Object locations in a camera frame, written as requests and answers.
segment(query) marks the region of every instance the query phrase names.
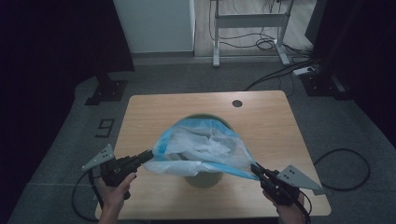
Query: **white plastic bag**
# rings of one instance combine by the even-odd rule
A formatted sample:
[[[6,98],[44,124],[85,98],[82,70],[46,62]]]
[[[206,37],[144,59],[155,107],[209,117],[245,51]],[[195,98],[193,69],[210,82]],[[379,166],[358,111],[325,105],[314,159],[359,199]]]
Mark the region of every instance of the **white plastic bag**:
[[[240,137],[216,119],[183,119],[166,130],[144,167],[157,174],[194,176],[223,172],[257,179],[256,164]]]

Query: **hand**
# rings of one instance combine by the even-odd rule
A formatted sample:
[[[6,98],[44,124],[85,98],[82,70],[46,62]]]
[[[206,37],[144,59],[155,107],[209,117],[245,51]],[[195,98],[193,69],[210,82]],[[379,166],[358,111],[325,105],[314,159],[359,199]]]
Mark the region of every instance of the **hand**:
[[[106,186],[102,177],[99,179],[99,184],[102,189],[103,209],[100,216],[99,223],[109,224],[117,223],[121,208],[124,205],[124,193],[131,187],[131,182],[136,178],[135,173],[131,173],[119,184],[118,187]]]
[[[279,214],[280,219],[285,224],[304,224],[304,215],[301,210],[297,207],[297,205],[292,204],[290,206],[278,205],[274,202],[274,200],[265,192],[262,191],[262,194],[273,203],[276,207],[276,211]],[[304,195],[300,193],[298,201],[304,205]]]

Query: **power strip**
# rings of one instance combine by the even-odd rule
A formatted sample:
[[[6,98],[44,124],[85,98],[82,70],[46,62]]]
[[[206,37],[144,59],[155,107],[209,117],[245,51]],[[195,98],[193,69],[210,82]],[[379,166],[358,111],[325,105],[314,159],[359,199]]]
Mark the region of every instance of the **power strip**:
[[[315,69],[311,66],[305,67],[305,68],[300,68],[296,69],[293,71],[293,74],[295,76],[300,76],[300,75],[314,75],[315,74]]]

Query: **white wall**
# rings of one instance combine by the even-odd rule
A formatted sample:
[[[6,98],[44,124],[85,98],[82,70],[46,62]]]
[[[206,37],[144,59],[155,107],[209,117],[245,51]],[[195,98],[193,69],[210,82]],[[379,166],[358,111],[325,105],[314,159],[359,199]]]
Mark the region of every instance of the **white wall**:
[[[114,0],[132,53],[193,51],[193,0]]]

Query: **gray carpet floor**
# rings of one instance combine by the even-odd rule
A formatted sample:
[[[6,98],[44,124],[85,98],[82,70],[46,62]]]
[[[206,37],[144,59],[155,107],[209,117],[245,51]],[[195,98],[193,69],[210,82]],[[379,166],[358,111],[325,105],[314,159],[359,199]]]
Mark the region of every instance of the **gray carpet floor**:
[[[73,187],[81,165],[105,145],[116,145],[128,100],[133,95],[183,92],[241,91],[254,80],[282,68],[274,63],[210,63],[137,65],[135,72],[112,73],[113,80],[128,80],[120,102],[84,105],[97,81],[90,78],[76,88],[76,100],[49,152],[41,162],[8,223],[90,223],[72,208]],[[304,141],[316,161],[337,148],[359,152],[371,165],[372,175],[352,191],[326,189],[332,213],[312,217],[313,223],[396,223],[396,150],[353,101],[308,97],[298,77],[284,76],[263,82],[251,91],[284,91]],[[98,138],[102,119],[114,119],[108,138]],[[359,183],[367,173],[364,162],[350,152],[338,152],[316,165],[322,182],[339,188]],[[92,217],[97,201],[87,178],[77,188],[77,209]]]

